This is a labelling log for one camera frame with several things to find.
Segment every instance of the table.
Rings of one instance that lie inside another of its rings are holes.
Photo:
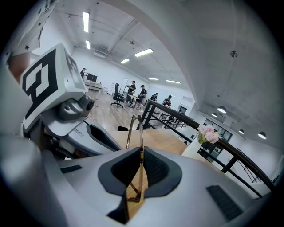
[[[184,150],[186,149],[187,145],[183,143],[181,140],[179,140],[177,137],[175,137],[173,134],[168,132],[169,129],[148,129],[143,131],[143,143],[144,146],[148,146],[151,148],[161,149],[164,151],[173,152],[176,154],[181,155]],[[122,131],[122,132],[110,132],[110,135],[118,142],[118,144],[125,149],[126,148],[126,142],[127,142],[127,136],[128,131]],[[135,130],[131,133],[131,139],[130,139],[130,148],[139,147],[140,146],[140,134],[139,131]],[[208,160],[206,160],[201,155],[197,154],[194,159],[197,159],[199,161],[205,162],[206,164],[209,164],[212,166],[216,171],[220,171],[217,169],[213,164],[211,164]],[[137,171],[135,177],[132,180],[133,185],[138,188],[138,181],[139,181],[139,170]],[[147,181],[147,175],[145,170],[143,170],[143,185],[142,185],[142,195],[141,200],[139,203],[133,203],[133,202],[127,202],[128,206],[128,212],[129,212],[129,218],[132,218],[138,209],[142,206],[144,202],[144,191],[148,188],[148,181]],[[126,195],[128,198],[135,197],[136,193],[132,189],[132,187],[129,185],[126,189]]]
[[[103,87],[100,83],[94,82],[94,81],[89,81],[87,80],[85,82],[85,85],[88,89],[92,89],[92,90],[97,90],[99,93],[101,90],[103,90]]]
[[[132,100],[131,100],[130,106],[132,105],[132,103],[133,103],[133,99],[134,99],[134,98],[139,99],[138,97],[136,97],[136,96],[134,96],[134,95],[130,95],[130,94],[128,94],[128,96],[132,97]]]

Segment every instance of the staircase railing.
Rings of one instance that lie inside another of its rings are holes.
[[[144,113],[142,115],[143,129],[148,129],[149,127],[155,129],[156,128],[155,125],[151,124],[150,121],[153,121],[153,120],[158,121],[161,123],[161,125],[167,126],[168,129],[174,131],[176,134],[178,134],[180,137],[187,140],[189,143],[192,142],[192,139],[188,138],[187,136],[177,131],[174,127],[167,124],[166,123],[167,120],[159,119],[158,117],[156,117],[155,114],[161,114],[161,113],[155,112],[156,109],[160,109],[161,111],[163,111],[164,112],[162,113],[163,115],[168,114],[167,116],[175,117],[177,121],[183,122],[195,130],[197,130],[197,128],[199,127],[199,124],[195,122],[194,120],[192,120],[191,118],[189,118],[188,116],[185,116],[184,114],[181,114],[180,112],[177,112],[171,108],[163,106],[157,102],[149,100],[144,109]],[[244,179],[239,177],[236,173],[234,173],[231,170],[231,167],[239,160],[246,166],[246,169],[250,169],[250,171],[256,175],[257,179],[261,180],[265,185],[267,185],[267,187],[271,191],[274,190],[275,186],[271,182],[271,180],[249,157],[243,154],[240,150],[230,145],[226,140],[220,139],[216,144],[233,155],[232,159],[228,162],[228,164],[224,164],[220,162],[217,158],[213,157],[211,154],[207,153],[207,156],[209,156],[211,159],[213,159],[215,162],[217,162],[220,166],[223,167],[222,172],[231,173],[234,177],[236,177],[239,181],[241,181],[244,185],[246,185],[250,190],[256,193],[259,197],[262,197],[262,195],[259,192],[257,192],[251,185],[249,185]]]

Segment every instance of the person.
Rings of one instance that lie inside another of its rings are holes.
[[[135,80],[132,81],[132,84],[130,86],[126,85],[126,87],[128,87],[128,94],[133,95],[132,92],[135,91],[135,89],[136,89]],[[126,97],[126,102],[131,102],[131,97],[129,95]]]
[[[145,86],[141,85],[141,88],[142,88],[142,91],[138,94],[139,99],[136,99],[135,105],[132,106],[132,108],[134,108],[136,106],[136,104],[138,103],[138,106],[136,107],[136,109],[138,109],[140,104],[142,103],[143,99],[146,97],[147,90],[145,89]]]
[[[156,94],[153,94],[150,98],[150,100],[156,101],[158,98],[159,93],[157,92]]]
[[[164,101],[163,101],[163,105],[170,107],[170,105],[172,104],[172,102],[171,102],[171,100],[170,100],[171,98],[172,98],[171,95],[169,95],[168,98],[165,98]]]
[[[83,68],[82,71],[80,72],[81,77],[82,77],[83,80],[84,80],[84,75],[85,75],[84,71],[86,71],[86,68]]]

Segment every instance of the computer monitor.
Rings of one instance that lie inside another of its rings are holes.
[[[96,81],[97,81],[97,76],[92,75],[92,74],[89,74],[89,75],[87,76],[87,80],[91,80],[91,81],[93,81],[93,82],[96,82]]]

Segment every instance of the office chair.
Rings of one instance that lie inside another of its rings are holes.
[[[124,102],[124,99],[122,99],[122,95],[120,95],[120,94],[118,93],[118,87],[119,87],[119,84],[116,83],[116,84],[115,84],[115,87],[114,87],[114,96],[112,97],[113,100],[115,100],[116,102],[113,102],[113,103],[111,103],[110,105],[115,104],[115,105],[116,105],[116,108],[117,108],[118,106],[121,106],[121,107],[123,108],[123,106],[122,106],[119,102]]]

